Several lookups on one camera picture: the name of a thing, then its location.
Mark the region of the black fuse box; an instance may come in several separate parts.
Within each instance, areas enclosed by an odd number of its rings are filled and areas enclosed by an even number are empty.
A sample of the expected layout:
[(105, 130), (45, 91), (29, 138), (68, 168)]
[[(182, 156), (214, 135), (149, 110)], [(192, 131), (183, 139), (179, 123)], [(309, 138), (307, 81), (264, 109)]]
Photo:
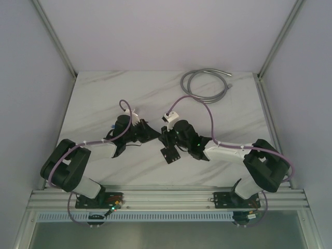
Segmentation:
[(174, 146), (165, 147), (165, 148), (161, 149), (160, 151), (161, 151), (164, 159), (166, 160), (167, 164), (171, 164), (181, 158), (178, 151), (176, 150), (176, 148)]

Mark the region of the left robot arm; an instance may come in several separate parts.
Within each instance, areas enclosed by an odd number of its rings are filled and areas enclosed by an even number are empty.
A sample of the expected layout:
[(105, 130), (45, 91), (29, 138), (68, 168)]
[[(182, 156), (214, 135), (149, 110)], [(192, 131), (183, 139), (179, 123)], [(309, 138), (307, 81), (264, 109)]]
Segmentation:
[(113, 128), (99, 141), (77, 145), (63, 139), (41, 168), (40, 175), (53, 186), (65, 192), (87, 197), (87, 202), (95, 209), (105, 205), (106, 195), (103, 186), (84, 176), (90, 159), (116, 158), (128, 143), (147, 143), (160, 136), (144, 119), (135, 114), (118, 116)]

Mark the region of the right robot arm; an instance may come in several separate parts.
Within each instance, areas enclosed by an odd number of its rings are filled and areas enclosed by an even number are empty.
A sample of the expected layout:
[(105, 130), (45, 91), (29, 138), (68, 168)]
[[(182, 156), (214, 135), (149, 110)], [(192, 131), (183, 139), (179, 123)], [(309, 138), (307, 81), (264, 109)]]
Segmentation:
[(200, 136), (186, 120), (172, 120), (162, 127), (159, 141), (168, 164), (178, 160), (178, 149), (184, 149), (196, 160), (227, 161), (245, 167), (249, 175), (236, 181), (230, 202), (243, 206), (248, 199), (265, 190), (276, 192), (286, 176), (290, 164), (265, 140), (253, 145), (216, 145), (212, 138)]

